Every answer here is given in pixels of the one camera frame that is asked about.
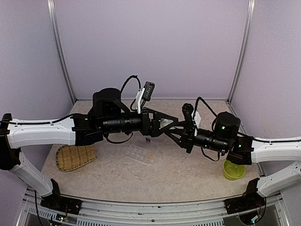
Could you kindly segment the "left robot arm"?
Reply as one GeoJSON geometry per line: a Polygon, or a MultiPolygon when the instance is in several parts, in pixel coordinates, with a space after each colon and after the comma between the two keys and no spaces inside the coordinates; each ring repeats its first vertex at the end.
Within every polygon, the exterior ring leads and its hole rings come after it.
{"type": "Polygon", "coordinates": [[[66,199],[58,183],[37,170],[21,152],[32,145],[88,146],[108,139],[112,133],[159,137],[175,126],[178,119],[149,108],[136,107],[134,112],[121,101],[121,91],[105,88],[93,94],[93,106],[88,114],[74,113],[61,119],[26,121],[6,113],[0,122],[0,168],[7,170],[47,199],[55,209],[62,209],[66,199]]]}

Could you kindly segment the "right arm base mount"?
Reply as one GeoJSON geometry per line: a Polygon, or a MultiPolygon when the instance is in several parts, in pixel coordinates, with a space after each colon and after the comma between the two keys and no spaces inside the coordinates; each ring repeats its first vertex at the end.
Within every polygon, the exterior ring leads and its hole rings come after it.
{"type": "Polygon", "coordinates": [[[239,213],[247,210],[253,210],[260,205],[264,206],[266,199],[258,197],[235,197],[224,201],[227,214],[239,213]]]}

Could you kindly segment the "clear plastic pill organizer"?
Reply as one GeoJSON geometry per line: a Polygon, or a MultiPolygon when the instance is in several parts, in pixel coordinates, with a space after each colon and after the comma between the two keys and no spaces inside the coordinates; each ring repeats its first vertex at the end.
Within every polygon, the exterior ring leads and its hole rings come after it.
{"type": "Polygon", "coordinates": [[[158,138],[136,136],[129,141],[125,156],[144,164],[149,164],[152,161],[158,146],[158,138]]]}

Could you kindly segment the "white pill bottle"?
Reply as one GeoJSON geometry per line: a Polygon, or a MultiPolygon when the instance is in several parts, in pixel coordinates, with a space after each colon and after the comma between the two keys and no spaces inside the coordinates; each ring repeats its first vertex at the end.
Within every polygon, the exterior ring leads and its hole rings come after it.
{"type": "Polygon", "coordinates": [[[166,127],[166,126],[168,126],[168,125],[170,125],[170,124],[172,124],[172,123],[173,123],[173,120],[169,120],[169,119],[164,119],[164,118],[162,118],[162,119],[160,120],[160,128],[166,127]]]}

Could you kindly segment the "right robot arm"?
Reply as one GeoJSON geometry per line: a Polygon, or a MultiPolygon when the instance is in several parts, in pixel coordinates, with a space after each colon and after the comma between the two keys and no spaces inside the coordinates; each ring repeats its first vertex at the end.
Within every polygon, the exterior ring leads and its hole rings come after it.
{"type": "Polygon", "coordinates": [[[229,112],[219,113],[213,121],[213,131],[201,129],[194,113],[185,115],[173,129],[165,132],[187,153],[194,146],[227,155],[226,159],[236,165],[251,165],[265,161],[293,161],[293,163],[267,177],[249,181],[240,204],[252,208],[259,195],[270,194],[301,180],[301,138],[261,139],[239,133],[240,119],[229,112]]]}

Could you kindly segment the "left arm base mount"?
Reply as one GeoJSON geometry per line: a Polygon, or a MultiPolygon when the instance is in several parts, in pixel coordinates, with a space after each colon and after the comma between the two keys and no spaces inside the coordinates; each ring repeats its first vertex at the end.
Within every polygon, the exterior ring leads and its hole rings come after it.
{"type": "Polygon", "coordinates": [[[40,205],[51,210],[78,215],[82,205],[82,200],[51,194],[49,196],[42,197],[40,205]]]}

